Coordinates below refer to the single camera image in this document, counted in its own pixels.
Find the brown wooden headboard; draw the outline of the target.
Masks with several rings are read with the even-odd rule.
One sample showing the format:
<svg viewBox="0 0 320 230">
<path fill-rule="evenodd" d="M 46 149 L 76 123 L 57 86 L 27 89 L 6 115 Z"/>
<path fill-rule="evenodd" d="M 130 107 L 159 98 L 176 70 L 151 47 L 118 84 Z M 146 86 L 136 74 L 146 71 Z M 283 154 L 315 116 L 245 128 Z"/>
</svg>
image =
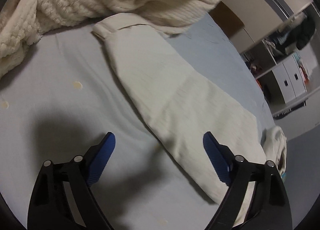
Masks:
<svg viewBox="0 0 320 230">
<path fill-rule="evenodd" d="M 223 2 L 217 4 L 209 15 L 229 39 L 245 27 L 240 18 Z"/>
</svg>

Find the white drawer cabinet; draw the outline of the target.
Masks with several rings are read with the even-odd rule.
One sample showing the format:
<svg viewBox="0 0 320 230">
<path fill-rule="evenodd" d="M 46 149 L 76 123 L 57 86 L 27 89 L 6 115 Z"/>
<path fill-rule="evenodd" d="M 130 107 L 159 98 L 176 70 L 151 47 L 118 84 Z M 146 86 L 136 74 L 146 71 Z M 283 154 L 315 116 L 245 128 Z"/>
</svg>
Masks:
<svg viewBox="0 0 320 230">
<path fill-rule="evenodd" d="M 272 73 L 277 81 L 284 103 L 288 103 L 306 93 L 303 74 L 293 55 L 276 65 Z"/>
</svg>

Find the black Yonex racket bag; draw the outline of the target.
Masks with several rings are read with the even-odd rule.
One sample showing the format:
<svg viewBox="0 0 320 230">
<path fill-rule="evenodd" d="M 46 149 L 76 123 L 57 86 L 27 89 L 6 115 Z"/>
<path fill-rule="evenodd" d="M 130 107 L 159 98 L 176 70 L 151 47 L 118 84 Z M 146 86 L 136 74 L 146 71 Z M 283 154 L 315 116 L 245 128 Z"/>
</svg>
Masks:
<svg viewBox="0 0 320 230">
<path fill-rule="evenodd" d="M 296 110 L 298 110 L 298 109 L 300 109 L 300 108 L 302 108 L 304 106 L 306 106 L 306 101 L 303 101 L 303 102 L 301 102 L 301 103 L 299 103 L 299 104 L 297 104 L 297 105 L 295 105 L 295 106 L 293 106 L 291 108 L 288 108 L 288 109 L 282 111 L 281 113 L 279 113 L 277 115 L 274 115 L 273 118 L 275 120 L 283 119 L 287 115 L 291 114 L 292 112 L 294 112 L 294 111 L 296 111 Z"/>
</svg>

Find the light blue bed sheet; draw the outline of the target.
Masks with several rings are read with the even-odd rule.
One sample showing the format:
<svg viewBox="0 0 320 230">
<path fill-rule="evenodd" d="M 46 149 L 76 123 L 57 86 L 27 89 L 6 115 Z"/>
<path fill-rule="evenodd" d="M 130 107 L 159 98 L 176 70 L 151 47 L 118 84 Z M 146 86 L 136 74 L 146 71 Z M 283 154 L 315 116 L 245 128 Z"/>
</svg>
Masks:
<svg viewBox="0 0 320 230">
<path fill-rule="evenodd" d="M 172 161 L 110 69 L 94 20 L 48 33 L 1 78 L 1 194 L 22 223 L 42 164 L 116 147 L 91 190 L 115 229 L 204 229 L 217 204 Z"/>
</svg>

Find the white wardrobe shelf unit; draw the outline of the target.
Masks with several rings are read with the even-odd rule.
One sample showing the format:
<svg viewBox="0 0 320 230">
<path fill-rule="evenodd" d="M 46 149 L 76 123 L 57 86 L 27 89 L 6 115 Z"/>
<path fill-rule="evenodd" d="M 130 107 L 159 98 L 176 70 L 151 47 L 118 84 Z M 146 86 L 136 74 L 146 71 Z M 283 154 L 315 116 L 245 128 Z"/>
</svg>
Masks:
<svg viewBox="0 0 320 230">
<path fill-rule="evenodd" d="M 304 23 L 312 23 L 315 30 L 309 34 L 309 41 L 302 49 L 293 42 L 287 48 L 281 45 L 289 35 Z M 274 67 L 293 55 L 304 79 L 306 93 L 284 103 L 277 81 L 272 73 Z M 319 89 L 319 10 L 311 3 L 300 13 L 291 17 L 277 30 L 241 54 L 245 64 L 253 74 L 265 99 L 273 108 L 287 106 L 298 99 L 306 99 Z"/>
</svg>

